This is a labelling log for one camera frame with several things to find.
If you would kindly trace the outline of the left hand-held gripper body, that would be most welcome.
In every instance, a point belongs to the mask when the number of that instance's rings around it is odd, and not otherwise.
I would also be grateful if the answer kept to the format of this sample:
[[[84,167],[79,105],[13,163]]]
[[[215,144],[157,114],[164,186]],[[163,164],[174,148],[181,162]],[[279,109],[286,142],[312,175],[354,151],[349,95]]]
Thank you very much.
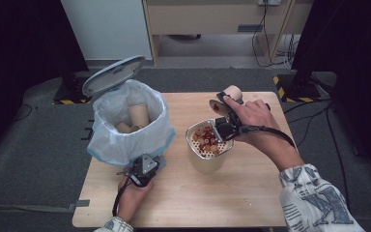
[[[142,155],[133,162],[129,177],[137,187],[144,188],[156,176],[158,168],[159,162],[156,159]]]

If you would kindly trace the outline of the black curtain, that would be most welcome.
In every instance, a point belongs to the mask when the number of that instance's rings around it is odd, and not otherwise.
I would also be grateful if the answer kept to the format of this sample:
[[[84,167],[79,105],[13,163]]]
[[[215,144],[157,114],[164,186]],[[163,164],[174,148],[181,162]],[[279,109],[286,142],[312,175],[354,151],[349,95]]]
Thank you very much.
[[[294,69],[336,74],[334,98],[358,152],[371,159],[371,0],[314,0]]]
[[[61,0],[0,0],[0,138],[28,88],[86,69]]]

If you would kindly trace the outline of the pile of food scraps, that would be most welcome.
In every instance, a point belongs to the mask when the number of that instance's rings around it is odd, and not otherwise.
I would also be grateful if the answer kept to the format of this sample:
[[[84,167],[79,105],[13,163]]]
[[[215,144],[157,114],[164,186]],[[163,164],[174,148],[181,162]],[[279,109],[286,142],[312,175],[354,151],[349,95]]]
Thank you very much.
[[[219,154],[219,142],[216,140],[213,129],[209,126],[197,128],[191,141],[196,145],[197,152],[202,157],[212,157]]]

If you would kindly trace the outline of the translucent plastic bin liner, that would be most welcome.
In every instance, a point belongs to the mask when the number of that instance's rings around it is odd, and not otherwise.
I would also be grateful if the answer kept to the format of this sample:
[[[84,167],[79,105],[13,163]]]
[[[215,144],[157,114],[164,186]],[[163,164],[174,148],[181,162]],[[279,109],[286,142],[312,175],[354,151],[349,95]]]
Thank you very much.
[[[130,123],[128,108],[139,104],[148,106],[151,123],[134,132],[119,132],[119,123]],[[175,136],[164,96],[137,80],[128,80],[118,90],[103,94],[93,109],[93,135],[87,152],[107,164],[129,166],[143,154],[160,156]]]

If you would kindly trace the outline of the person's left hand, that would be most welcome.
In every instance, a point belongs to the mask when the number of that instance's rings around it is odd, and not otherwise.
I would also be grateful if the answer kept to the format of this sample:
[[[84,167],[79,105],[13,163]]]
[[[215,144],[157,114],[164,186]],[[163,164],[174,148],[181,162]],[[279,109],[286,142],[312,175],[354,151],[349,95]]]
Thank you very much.
[[[117,216],[126,222],[131,222],[143,200],[153,189],[154,181],[151,181],[144,188],[139,188],[136,185],[132,185],[131,182],[128,181],[128,177],[124,176],[119,183],[118,189],[121,189],[125,184],[128,184],[128,186],[120,197]]]

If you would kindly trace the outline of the person's right hand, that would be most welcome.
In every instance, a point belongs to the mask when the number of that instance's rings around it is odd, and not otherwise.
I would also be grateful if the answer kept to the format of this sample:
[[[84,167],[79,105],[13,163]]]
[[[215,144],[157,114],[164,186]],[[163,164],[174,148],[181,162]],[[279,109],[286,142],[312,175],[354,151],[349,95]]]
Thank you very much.
[[[239,104],[232,98],[225,96],[225,102],[237,113],[240,121],[246,126],[266,126],[279,130],[271,112],[262,100],[247,101]],[[278,140],[278,137],[268,132],[249,132],[236,137],[237,141],[246,142],[256,148],[261,145],[270,145]]]

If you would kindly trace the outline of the white panel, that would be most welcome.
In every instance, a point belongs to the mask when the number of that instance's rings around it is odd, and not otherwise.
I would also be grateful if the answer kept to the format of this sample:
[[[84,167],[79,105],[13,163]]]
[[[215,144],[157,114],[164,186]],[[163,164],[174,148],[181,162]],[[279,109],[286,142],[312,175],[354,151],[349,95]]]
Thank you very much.
[[[61,0],[86,60],[152,59],[142,0]]]

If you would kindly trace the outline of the metal bowl of snacks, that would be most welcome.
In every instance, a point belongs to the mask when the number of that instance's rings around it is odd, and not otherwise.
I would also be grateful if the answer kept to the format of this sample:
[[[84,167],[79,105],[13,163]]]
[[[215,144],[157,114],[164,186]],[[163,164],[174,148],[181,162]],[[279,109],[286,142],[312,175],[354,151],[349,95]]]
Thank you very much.
[[[220,155],[223,155],[225,154],[227,151],[229,151],[233,145],[234,145],[234,141],[233,140],[230,140],[230,141],[224,141],[224,142],[219,142],[219,154],[216,155],[216,156],[212,156],[212,157],[202,157],[201,155],[198,154],[197,152],[197,148],[196,148],[196,145],[191,141],[191,137],[193,135],[193,133],[196,131],[197,128],[200,128],[200,127],[205,127],[205,126],[209,126],[209,127],[212,127],[212,121],[214,119],[208,119],[208,120],[205,120],[205,121],[201,121],[193,126],[191,126],[185,133],[185,139],[190,147],[190,149],[195,152],[199,157],[201,158],[213,158],[213,157],[218,157]]]

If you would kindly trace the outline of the grey tape strip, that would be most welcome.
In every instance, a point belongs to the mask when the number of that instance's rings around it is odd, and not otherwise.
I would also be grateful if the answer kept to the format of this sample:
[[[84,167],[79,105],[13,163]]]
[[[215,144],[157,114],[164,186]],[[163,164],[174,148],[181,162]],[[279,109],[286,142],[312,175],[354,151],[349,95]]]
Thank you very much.
[[[76,208],[79,207],[88,207],[90,205],[89,199],[83,199],[83,200],[76,200],[74,203],[69,203],[67,206],[67,210],[69,212],[74,212]]]

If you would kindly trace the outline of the cream container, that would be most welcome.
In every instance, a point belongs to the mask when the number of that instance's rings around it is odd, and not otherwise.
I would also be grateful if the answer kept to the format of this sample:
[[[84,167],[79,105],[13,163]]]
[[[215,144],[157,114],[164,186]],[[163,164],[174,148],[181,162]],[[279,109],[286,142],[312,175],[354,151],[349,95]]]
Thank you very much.
[[[220,155],[218,157],[213,157],[213,158],[201,158],[199,157],[195,152],[190,151],[188,154],[189,161],[191,165],[200,173],[203,174],[212,174],[219,170],[224,161],[225,161],[225,156]]]

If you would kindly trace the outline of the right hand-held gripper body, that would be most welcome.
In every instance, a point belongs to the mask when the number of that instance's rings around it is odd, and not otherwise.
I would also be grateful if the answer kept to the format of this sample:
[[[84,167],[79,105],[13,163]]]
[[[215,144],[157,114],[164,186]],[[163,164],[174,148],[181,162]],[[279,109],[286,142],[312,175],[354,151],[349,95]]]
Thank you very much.
[[[230,112],[227,116],[212,121],[212,129],[218,142],[229,141],[238,136],[241,125],[235,112]]]

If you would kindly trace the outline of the grey white-lidded trash can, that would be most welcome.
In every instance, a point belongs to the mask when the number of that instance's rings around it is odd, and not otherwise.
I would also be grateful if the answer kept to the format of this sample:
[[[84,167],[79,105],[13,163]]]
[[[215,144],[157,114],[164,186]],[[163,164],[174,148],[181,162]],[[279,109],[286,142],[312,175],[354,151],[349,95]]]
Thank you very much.
[[[97,100],[107,92],[118,90],[128,80],[136,80],[134,77],[141,71],[144,61],[143,56],[133,56],[96,72],[83,84],[83,94]]]

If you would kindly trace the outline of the light wooden cabinet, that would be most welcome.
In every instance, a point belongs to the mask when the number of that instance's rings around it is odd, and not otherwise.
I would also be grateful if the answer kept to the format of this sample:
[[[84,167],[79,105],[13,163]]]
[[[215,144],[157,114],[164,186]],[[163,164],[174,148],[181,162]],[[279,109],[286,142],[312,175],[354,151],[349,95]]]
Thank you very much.
[[[153,59],[162,35],[239,34],[240,24],[262,24],[254,33],[268,64],[275,61],[285,35],[299,35],[315,0],[282,0],[258,6],[258,0],[142,0]]]

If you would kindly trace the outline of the stand base with yellow-black stripes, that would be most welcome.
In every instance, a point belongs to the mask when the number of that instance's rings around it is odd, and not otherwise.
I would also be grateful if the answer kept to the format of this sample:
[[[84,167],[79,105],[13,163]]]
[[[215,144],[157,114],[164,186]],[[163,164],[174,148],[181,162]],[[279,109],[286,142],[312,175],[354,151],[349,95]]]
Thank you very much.
[[[92,97],[82,92],[84,82],[88,76],[74,75],[72,78],[62,77],[62,83],[53,97],[53,104],[80,104],[89,103]]]
[[[279,74],[273,82],[283,102],[317,102],[321,99],[316,85],[296,74]]]

